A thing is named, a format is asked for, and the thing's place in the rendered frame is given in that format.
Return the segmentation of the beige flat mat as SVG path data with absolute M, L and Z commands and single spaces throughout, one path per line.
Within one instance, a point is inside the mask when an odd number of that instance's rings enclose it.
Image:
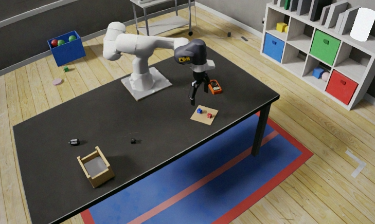
M 199 108 L 202 109 L 202 112 L 200 114 L 197 113 L 197 110 Z M 208 125 L 211 125 L 211 123 L 214 120 L 217 112 L 218 112 L 218 110 L 199 105 L 190 119 L 196 120 L 196 121 L 208 124 Z M 212 114 L 211 118 L 207 117 L 208 113 Z

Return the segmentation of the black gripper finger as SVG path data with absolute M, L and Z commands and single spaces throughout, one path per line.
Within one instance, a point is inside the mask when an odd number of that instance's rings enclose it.
M 195 94 L 196 94 L 197 89 L 200 86 L 201 82 L 202 81 L 200 80 L 198 86 L 196 85 L 196 81 L 191 82 L 191 88 L 190 88 L 190 92 L 189 92 L 189 96 L 188 97 L 190 98 L 191 105 L 193 105 L 193 106 L 195 106 Z
M 207 72 L 206 72 L 206 77 L 205 77 L 205 79 L 202 79 L 202 80 L 203 80 L 203 82 L 204 82 L 204 92 L 208 93 L 208 85 L 210 84 L 210 83 L 209 83 L 209 82 L 210 82 L 210 79 L 209 79 L 209 77 L 208 77 Z

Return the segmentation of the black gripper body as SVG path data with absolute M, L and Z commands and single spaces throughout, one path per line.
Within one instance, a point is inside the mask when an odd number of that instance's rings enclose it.
M 204 72 L 193 71 L 193 77 L 194 77 L 194 81 L 196 81 L 196 84 L 198 85 L 199 81 L 201 80 L 203 82 L 202 79 L 206 77 L 206 71 L 204 71 Z

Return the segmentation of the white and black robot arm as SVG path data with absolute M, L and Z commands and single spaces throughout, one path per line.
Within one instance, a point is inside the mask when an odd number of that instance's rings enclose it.
M 103 39 L 103 56 L 107 60 L 116 61 L 123 56 L 122 52 L 136 55 L 132 62 L 133 73 L 129 78 L 133 90 L 146 91 L 153 86 L 155 80 L 148 67 L 148 58 L 153 55 L 155 48 L 174 50 L 175 61 L 182 65 L 191 63 L 190 68 L 195 72 L 215 69 L 214 62 L 206 59 L 207 47 L 201 39 L 193 39 L 190 42 L 186 38 L 144 36 L 125 34 L 125 32 L 124 24 L 120 22 L 109 24 Z

